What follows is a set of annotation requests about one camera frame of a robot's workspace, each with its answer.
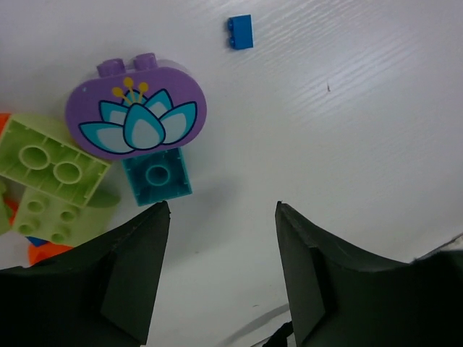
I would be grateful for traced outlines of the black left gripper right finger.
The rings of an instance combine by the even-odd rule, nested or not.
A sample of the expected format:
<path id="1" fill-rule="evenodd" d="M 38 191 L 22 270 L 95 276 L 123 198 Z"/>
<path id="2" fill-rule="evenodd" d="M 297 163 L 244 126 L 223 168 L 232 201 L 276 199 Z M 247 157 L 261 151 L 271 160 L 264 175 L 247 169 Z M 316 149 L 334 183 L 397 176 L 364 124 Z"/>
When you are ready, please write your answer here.
<path id="1" fill-rule="evenodd" d="M 462 252 L 398 262 L 276 206 L 276 234 L 298 346 L 460 346 Z"/>

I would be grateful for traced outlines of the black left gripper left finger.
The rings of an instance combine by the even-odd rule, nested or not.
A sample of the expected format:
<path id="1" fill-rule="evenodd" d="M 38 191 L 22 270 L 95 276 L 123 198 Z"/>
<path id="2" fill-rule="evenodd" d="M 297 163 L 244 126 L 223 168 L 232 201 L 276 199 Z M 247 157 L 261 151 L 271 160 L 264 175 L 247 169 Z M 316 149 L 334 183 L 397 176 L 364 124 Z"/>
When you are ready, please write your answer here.
<path id="1" fill-rule="evenodd" d="M 31 267 L 1 271 L 3 346 L 144 346 L 169 235 L 166 202 Z"/>

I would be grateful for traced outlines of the lime green studded lego brick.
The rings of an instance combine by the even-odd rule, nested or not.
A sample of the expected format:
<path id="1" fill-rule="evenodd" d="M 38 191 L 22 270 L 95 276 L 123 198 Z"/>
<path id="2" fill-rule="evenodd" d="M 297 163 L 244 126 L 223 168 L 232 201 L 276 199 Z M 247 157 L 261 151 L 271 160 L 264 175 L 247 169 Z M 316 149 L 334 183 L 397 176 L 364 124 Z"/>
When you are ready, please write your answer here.
<path id="1" fill-rule="evenodd" d="M 98 190 L 85 207 L 76 207 L 27 188 L 12 229 L 23 236 L 77 247 L 108 231 L 120 198 Z"/>

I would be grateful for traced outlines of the teal square lego brick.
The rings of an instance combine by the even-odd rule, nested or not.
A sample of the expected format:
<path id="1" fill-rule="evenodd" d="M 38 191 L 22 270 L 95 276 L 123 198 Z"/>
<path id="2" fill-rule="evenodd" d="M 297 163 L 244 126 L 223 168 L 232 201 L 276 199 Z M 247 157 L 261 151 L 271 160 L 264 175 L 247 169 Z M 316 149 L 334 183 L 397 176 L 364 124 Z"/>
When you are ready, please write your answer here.
<path id="1" fill-rule="evenodd" d="M 127 158 L 122 166 L 138 206 L 192 193 L 180 148 Z"/>

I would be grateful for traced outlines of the lime green open lego brick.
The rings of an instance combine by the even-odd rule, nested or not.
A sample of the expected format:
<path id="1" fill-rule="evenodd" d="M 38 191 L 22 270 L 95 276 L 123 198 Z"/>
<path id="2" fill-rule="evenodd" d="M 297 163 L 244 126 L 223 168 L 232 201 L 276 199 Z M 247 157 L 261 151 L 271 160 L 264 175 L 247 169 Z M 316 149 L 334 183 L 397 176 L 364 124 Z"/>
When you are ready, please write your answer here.
<path id="1" fill-rule="evenodd" d="M 80 149 L 58 119 L 12 113 L 1 129 L 1 175 L 71 205 L 86 206 L 110 167 Z"/>

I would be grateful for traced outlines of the purple flower lego block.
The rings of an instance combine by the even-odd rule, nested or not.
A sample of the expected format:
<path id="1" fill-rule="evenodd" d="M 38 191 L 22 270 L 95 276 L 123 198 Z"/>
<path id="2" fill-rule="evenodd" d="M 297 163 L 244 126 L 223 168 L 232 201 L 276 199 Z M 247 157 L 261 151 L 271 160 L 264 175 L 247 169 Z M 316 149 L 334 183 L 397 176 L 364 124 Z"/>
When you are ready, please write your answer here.
<path id="1" fill-rule="evenodd" d="M 186 145 L 203 128 L 207 104 L 187 69 L 154 53 L 108 59 L 65 107 L 73 139 L 99 158 L 122 160 Z"/>

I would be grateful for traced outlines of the small blue lego brick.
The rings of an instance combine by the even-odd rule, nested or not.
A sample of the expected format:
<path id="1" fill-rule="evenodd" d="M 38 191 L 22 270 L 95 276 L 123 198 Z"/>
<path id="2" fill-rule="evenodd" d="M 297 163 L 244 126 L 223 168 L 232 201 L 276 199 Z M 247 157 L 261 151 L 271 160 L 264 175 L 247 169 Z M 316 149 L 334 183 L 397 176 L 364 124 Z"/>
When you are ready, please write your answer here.
<path id="1" fill-rule="evenodd" d="M 229 45 L 232 49 L 245 50 L 254 46 L 250 14 L 230 17 L 226 26 L 229 31 Z"/>

